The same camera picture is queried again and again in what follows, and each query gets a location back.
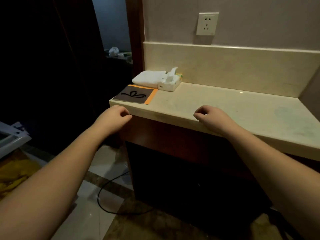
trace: hand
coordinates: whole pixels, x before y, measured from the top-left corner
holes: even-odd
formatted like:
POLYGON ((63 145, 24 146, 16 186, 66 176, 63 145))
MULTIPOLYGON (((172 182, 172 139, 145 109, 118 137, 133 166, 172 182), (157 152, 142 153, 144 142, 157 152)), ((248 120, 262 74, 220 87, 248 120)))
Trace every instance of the hand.
POLYGON ((113 105, 104 111, 91 127, 98 133, 102 133, 104 137, 107 137, 118 132, 131 119, 132 115, 129 114, 125 107, 113 105))
POLYGON ((222 109, 209 105, 203 105, 198 108, 193 116, 211 131, 223 136, 229 131, 240 128, 222 109))

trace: black ribbon logo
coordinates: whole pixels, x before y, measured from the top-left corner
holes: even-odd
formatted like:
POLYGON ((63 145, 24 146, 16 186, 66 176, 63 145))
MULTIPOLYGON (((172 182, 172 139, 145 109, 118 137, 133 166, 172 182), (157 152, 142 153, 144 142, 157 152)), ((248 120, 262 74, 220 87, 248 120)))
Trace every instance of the black ribbon logo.
POLYGON ((123 95, 128 95, 128 96, 134 97, 134 98, 144 98, 144 97, 146 97, 145 94, 138 94, 137 91, 131 91, 130 94, 127 94, 127 93, 122 92, 121 94, 123 94, 123 95))

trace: black cable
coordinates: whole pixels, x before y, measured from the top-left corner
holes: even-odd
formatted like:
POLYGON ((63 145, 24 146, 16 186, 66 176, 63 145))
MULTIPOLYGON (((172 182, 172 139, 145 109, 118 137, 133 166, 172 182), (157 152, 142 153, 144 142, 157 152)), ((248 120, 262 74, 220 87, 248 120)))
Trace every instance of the black cable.
POLYGON ((115 179, 117 179, 117 178, 119 178, 119 177, 121 177, 121 176, 123 176, 123 175, 125 175, 125 174, 127 174, 127 173, 129 173, 129 171, 121 174, 121 175, 118 176, 118 177, 115 177, 114 179, 111 179, 110 181, 106 182, 106 183, 101 187, 101 189, 99 190, 99 193, 98 193, 98 197, 97 197, 97 202, 98 202, 98 205, 100 206, 100 208, 101 208, 102 210, 104 210, 105 212, 108 212, 108 213, 111 213, 111 214, 115 214, 115 215, 122 215, 122 216, 138 216, 138 215, 143 215, 143 214, 146 214, 146 213, 154 210, 154 208, 151 208, 150 210, 147 210, 147 211, 145 211, 145 212, 124 212, 124 213, 118 213, 118 212, 107 211, 106 209, 104 209, 104 208, 100 205, 99 195, 100 195, 102 189, 103 189, 108 183, 110 183, 111 181, 114 181, 115 179))

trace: wall outlet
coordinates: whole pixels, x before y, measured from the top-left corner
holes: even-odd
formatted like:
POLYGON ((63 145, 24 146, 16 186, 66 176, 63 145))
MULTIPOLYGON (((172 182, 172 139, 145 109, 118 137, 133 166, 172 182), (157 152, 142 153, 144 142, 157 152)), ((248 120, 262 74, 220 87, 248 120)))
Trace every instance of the wall outlet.
POLYGON ((218 22, 218 12, 199 13, 197 35, 214 35, 218 22))

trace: folded white towel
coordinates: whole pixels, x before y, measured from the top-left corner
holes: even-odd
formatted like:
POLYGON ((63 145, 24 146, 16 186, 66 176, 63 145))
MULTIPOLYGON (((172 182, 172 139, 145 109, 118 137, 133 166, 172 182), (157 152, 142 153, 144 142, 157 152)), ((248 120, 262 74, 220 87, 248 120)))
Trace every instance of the folded white towel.
POLYGON ((134 84, 150 87, 150 88, 158 88, 158 82, 166 79, 166 71, 155 72, 155 71, 143 71, 139 75, 137 75, 132 82, 134 84))

